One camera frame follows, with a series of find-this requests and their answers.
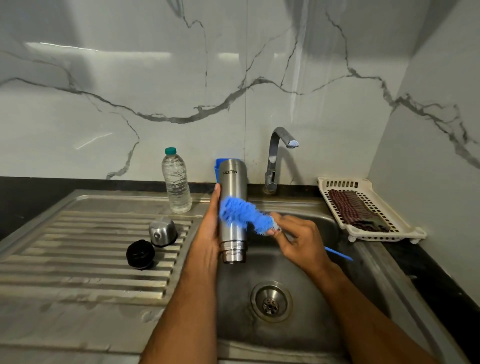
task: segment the drain strainer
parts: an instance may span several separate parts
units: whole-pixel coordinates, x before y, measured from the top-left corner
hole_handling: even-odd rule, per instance
[[[255,286],[250,295],[255,313],[267,322],[285,320],[292,310],[292,297],[288,290],[274,280]]]

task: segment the black bottle lid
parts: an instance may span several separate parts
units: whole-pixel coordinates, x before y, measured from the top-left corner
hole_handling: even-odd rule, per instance
[[[148,269],[153,265],[155,249],[147,240],[137,240],[127,248],[127,262],[139,270]]]

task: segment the blue container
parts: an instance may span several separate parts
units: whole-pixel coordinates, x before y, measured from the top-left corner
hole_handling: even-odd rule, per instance
[[[215,176],[216,176],[216,182],[218,183],[218,168],[220,167],[220,163],[222,163],[224,160],[228,159],[237,159],[237,158],[217,158],[215,160]]]

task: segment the faucet spout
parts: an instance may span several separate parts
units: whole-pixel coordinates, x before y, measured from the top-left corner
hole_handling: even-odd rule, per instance
[[[263,192],[266,194],[274,194],[277,184],[275,183],[276,157],[278,155],[278,144],[280,139],[285,143],[287,148],[293,149],[299,146],[297,140],[286,131],[285,128],[279,126],[273,130],[270,138],[270,147],[268,149],[267,172],[265,172],[265,186]]]

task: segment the blue brush handle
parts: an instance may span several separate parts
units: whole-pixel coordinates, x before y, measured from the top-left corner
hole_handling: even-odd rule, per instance
[[[353,261],[353,259],[350,258],[348,255],[339,253],[339,252],[336,251],[336,250],[333,250],[333,249],[330,249],[330,248],[327,248],[327,247],[325,247],[325,250],[328,251],[328,252],[331,252],[331,253],[333,253],[333,254],[337,254],[337,255],[341,256],[342,258],[345,258],[345,259],[348,259],[348,260]]]

